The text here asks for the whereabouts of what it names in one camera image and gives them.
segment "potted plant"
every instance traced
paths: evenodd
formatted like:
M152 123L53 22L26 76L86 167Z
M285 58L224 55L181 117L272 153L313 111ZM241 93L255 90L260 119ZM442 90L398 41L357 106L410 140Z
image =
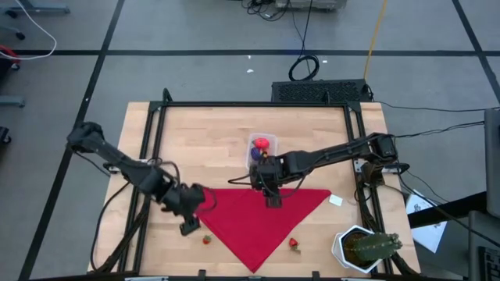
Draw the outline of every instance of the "potted plant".
M332 253L345 268L368 273L383 259L391 257L402 243L398 234L374 233L361 226L353 226L335 236Z

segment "white pot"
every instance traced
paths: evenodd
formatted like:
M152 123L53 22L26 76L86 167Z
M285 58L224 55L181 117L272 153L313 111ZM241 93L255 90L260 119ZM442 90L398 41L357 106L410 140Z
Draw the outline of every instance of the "white pot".
M345 256L344 256L344 249L342 247L342 238L344 238L345 235L347 235L348 233L350 233L351 231L353 231L354 229L357 229L357 230L361 230L363 231L364 233L368 233L368 234L373 234L373 231L370 231L368 229L365 229L361 226L352 226L350 229L348 229L346 232L344 233L337 233L337 235L335 235L335 241L334 241L334 245L332 246L331 248L331 253L334 254L335 258L338 260L338 262L340 262L340 264L342 266L344 266L345 268L351 268L351 269L356 269L360 272L363 272L363 273L368 273L370 272L375 266L377 266L382 260L379 259L377 261L374 261L372 265L370 265L370 267L366 268L366 269L362 269L360 268L359 266L356 266L356 265L353 265L351 262L347 261L345 259Z

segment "red cloth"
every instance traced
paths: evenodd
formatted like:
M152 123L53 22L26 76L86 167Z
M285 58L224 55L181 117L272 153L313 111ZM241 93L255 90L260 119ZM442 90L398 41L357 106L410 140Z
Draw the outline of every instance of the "red cloth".
M267 208L262 192L251 189L213 189L205 191L206 201L197 212L203 223L252 272L280 245L284 238L326 197L328 190L300 189L283 199L282 208ZM282 194L291 189L281 189Z

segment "small strawberry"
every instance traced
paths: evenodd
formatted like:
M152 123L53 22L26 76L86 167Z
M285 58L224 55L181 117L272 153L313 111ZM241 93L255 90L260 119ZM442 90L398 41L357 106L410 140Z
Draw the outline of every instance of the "small strawberry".
M210 237L210 235L205 235L203 237L203 244L209 244L210 242L212 242L212 237Z
M297 240L295 240L293 238L290 238L290 240L288 241L288 246L290 246L290 249L292 251L296 251L296 252L300 253L300 250L298 249L298 242L297 242Z

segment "white sheet of paper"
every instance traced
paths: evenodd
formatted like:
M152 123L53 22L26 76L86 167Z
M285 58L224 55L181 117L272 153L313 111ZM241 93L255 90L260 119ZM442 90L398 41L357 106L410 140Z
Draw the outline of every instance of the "white sheet of paper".
M342 198L335 196L335 195L330 195L330 199L328 200L331 204L341 206L342 205Z
M406 202L406 214L418 212L430 207L432 207L432 205L425 202L422 198L414 194L410 194ZM445 227L446 222L440 222L435 225L422 226L412 229L413 239L425 248L429 249L429 251L436 253L441 237L443 236L443 232L445 231Z

